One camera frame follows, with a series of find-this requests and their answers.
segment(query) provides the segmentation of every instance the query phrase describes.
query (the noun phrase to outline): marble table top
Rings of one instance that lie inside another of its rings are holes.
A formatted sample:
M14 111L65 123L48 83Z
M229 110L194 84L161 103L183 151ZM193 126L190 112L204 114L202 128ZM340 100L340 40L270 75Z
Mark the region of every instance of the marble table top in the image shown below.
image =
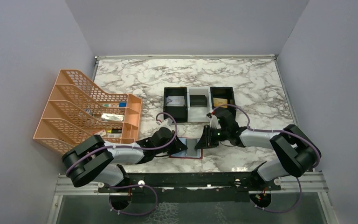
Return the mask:
M163 110L164 87L233 87L235 102L249 114L251 127L278 129L293 123L272 59L100 60L95 83L107 92L132 93L143 99L139 139L150 137L158 128L154 118ZM236 120L240 126L247 123L239 111ZM199 138L204 124L179 124L178 136ZM124 168L129 173L251 171L276 158L271 149L221 145L203 150L203 156L202 160L155 158Z

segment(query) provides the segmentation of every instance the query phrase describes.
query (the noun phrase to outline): plastic bin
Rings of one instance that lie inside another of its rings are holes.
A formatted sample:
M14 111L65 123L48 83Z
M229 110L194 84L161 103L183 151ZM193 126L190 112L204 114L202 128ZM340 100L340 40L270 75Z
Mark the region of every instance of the plastic bin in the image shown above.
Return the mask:
M126 103L126 107L119 107L120 103ZM103 139L114 143L133 143L138 140L141 110L142 99L132 94L106 93L81 71L61 70L34 140L64 154L97 131L121 129L120 138L103 136ZM122 121L97 119L102 113L124 115L124 118Z

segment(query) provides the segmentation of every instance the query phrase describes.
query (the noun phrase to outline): gray wall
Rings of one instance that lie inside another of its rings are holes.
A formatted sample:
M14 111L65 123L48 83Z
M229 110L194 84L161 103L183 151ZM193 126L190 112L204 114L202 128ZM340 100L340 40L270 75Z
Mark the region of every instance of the gray wall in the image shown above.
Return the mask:
M358 223L358 1L310 0L278 64L340 223Z
M97 56L279 54L308 0L66 0Z
M64 0L0 0L0 223L45 223L60 156L32 140L61 68L93 54Z

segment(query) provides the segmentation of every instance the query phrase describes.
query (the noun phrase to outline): purple cable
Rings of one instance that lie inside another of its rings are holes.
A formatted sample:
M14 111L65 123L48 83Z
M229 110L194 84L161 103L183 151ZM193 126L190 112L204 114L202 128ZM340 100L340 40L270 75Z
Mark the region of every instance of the purple cable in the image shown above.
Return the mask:
M231 106L231 107L234 107L234 108L237 108L238 110L240 110L240 111L246 116L246 118L248 119L248 123L246 124L246 128L249 129L249 130L251 130L251 131L264 132L264 133L271 133L271 132L285 133L285 134L288 134L288 135L290 135L290 136L293 136L293 137L295 137L295 138L297 138L297 139L299 139L299 140L305 142L307 145L309 145L309 146L314 150L314 152L315 152L315 154L316 154L316 158L317 158L317 159L316 159L316 163L315 163L311 168L315 168L315 167L317 167L317 166L319 165L319 163L320 163L320 155L319 155L319 152L317 151L316 147L315 147L313 144L311 144L309 141L307 141L307 140L304 139L303 137L298 136L298 135L293 134L293 133L290 133L290 132L285 131L285 130L263 130L263 129L251 128L251 127L249 126L249 125L250 125L250 118L249 118L248 114L247 114L242 108L240 108L240 107L238 107L238 106L236 106L236 105L232 105L232 104L222 104L222 105L220 105L220 106L215 107L215 108L213 109L213 111L216 110L216 109L219 108L219 107L222 107L222 106Z
M172 120L172 122L173 122L174 125L175 125L175 133L173 134L172 139L171 139L168 143L166 143L165 145L159 146L159 147L155 147L155 148L142 148L142 147L137 147L137 146L134 146L134 147L133 147L133 146L116 146L116 148L134 148L134 149L141 149L141 150L158 150L158 149L162 149L162 148L164 148L164 147L167 147L169 144L171 144L171 143L175 140L175 138L176 138L176 133L178 133L178 126L177 126L177 124L176 124L175 119L174 119L170 114L168 114L168 113L166 113L166 112L160 112L160 113L158 113L158 114L156 115L156 120L157 120L157 117L158 117L160 114L165 114L165 115L167 115L167 116ZM72 166L70 166L70 167L67 169L67 171L65 172L65 175L66 175L66 176L69 176L69 173L73 170L73 168L74 168L75 166L77 166L79 163L81 163L83 160L85 160L85 159L87 159L88 157L94 155L95 153L97 153L97 152L99 152L99 151L102 151L102 150L104 150L104 149L107 149L107 148L113 148L113 146L104 146L104 147L98 148L98 149L96 149L96 150L90 152L89 154L83 156L82 158L80 158L78 161L76 161L74 164L72 164Z
M110 208L113 211L116 211L118 214L125 214L125 215L130 215L130 216L144 216L144 215L147 215L147 214L151 213L152 211L154 211L157 208L158 197L157 197L156 190L154 190L151 186L144 185L144 184L134 184L134 185L128 185L128 186L123 186L123 187L115 187L115 186L109 185L109 187L113 188L113 189L125 189L125 188L141 187L141 186L149 188L154 193L154 196L155 196L156 200L155 200L155 203L154 203L154 206L153 206L152 209L150 209L149 211L143 212L143 213L131 213L131 212L120 211L120 210L114 209L112 203L110 203L110 200L109 200Z
M296 177L296 179L297 179L297 182L298 182L298 187L300 188L300 196L299 196L297 202L291 208L283 210L283 211L275 211L275 210L269 210L269 209L266 209L266 208L262 208L262 207L256 205L252 200L250 200L250 202L253 203L256 208L261 209L263 211L271 212L271 213L285 213L285 212L291 211L291 210L295 209L300 204L301 198L303 197L303 194L302 194L303 190L301 188L300 180L297 177Z

